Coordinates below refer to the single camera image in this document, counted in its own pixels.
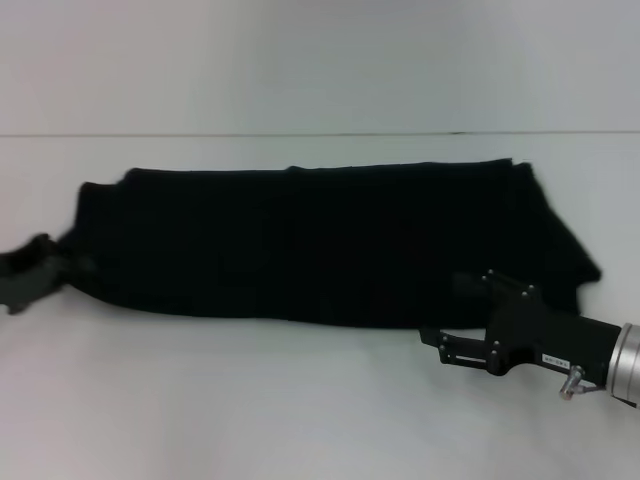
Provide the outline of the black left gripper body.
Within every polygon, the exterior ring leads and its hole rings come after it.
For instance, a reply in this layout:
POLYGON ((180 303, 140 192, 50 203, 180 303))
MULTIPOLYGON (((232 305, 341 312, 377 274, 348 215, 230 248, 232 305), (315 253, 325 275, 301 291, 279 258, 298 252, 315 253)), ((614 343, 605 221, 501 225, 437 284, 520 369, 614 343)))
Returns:
POLYGON ((16 261, 16 253, 1 255, 1 305, 18 315, 63 285, 64 262, 55 255, 16 261))

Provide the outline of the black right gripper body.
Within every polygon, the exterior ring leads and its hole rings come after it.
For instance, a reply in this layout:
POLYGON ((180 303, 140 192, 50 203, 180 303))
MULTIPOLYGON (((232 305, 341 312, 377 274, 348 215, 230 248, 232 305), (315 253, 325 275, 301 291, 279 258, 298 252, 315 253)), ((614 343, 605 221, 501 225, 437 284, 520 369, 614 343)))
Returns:
POLYGON ((490 288, 493 310, 485 333, 487 370, 503 376, 522 364, 567 374, 573 366, 596 386, 607 381, 621 328, 555 310, 535 289, 490 288))

